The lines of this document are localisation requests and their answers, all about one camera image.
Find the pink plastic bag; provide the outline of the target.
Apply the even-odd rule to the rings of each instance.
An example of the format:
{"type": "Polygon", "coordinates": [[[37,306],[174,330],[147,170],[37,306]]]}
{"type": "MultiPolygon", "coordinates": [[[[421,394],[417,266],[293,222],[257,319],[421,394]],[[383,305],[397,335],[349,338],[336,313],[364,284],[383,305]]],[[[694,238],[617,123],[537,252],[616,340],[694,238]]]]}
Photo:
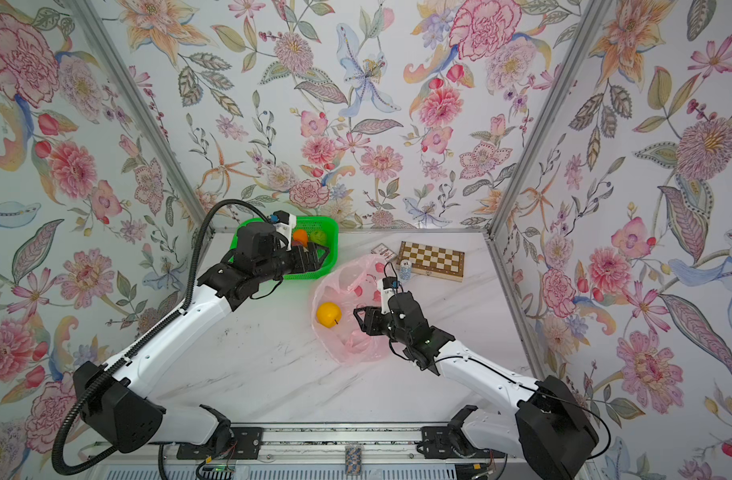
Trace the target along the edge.
{"type": "Polygon", "coordinates": [[[361,307],[380,310],[378,281],[383,278],[385,265],[378,255],[364,255],[335,268],[315,285],[310,298],[312,329],[326,353],[340,365],[375,362],[389,354],[388,340],[363,333],[353,314],[361,307]],[[321,323],[318,311],[329,303],[339,308],[340,319],[321,323]]]}

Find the yellow lemon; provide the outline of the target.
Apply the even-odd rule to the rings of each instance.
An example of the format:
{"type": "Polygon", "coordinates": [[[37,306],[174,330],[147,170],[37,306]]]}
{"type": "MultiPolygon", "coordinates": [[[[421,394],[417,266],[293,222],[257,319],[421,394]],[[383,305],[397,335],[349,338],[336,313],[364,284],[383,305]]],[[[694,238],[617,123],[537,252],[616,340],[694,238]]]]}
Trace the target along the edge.
{"type": "Polygon", "coordinates": [[[333,328],[341,322],[342,311],[335,303],[322,303],[316,311],[316,320],[323,327],[333,328]]]}

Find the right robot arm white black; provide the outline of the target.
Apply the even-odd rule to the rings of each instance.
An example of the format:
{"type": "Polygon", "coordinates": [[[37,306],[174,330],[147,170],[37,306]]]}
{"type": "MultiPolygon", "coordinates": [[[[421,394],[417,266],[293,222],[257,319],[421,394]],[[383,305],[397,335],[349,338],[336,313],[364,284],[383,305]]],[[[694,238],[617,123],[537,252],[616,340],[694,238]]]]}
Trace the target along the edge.
{"type": "Polygon", "coordinates": [[[555,376],[537,380],[475,353],[431,325],[410,292],[385,290],[379,307],[353,311],[361,331],[403,345],[404,357],[422,371],[454,381],[487,401],[452,422],[477,450],[524,459],[542,479],[573,479],[592,459],[599,435],[590,410],[555,376]]]}

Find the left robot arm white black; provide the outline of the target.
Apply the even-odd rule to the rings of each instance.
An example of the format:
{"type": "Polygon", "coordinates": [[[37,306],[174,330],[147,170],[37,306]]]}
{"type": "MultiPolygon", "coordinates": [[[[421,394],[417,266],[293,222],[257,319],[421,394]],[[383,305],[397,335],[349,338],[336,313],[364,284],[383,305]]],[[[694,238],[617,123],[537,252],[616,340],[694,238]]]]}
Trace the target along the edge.
{"type": "Polygon", "coordinates": [[[267,281],[320,272],[335,261],[336,233],[324,243],[302,244],[294,228],[276,220],[240,227],[233,247],[200,275],[190,301],[172,310],[106,365],[82,365],[74,380],[84,399],[81,419],[118,452],[130,453],[149,443],[186,443],[213,453],[230,447],[230,420],[205,404],[165,407],[154,399],[156,384],[195,341],[213,325],[258,296],[267,281]]]}

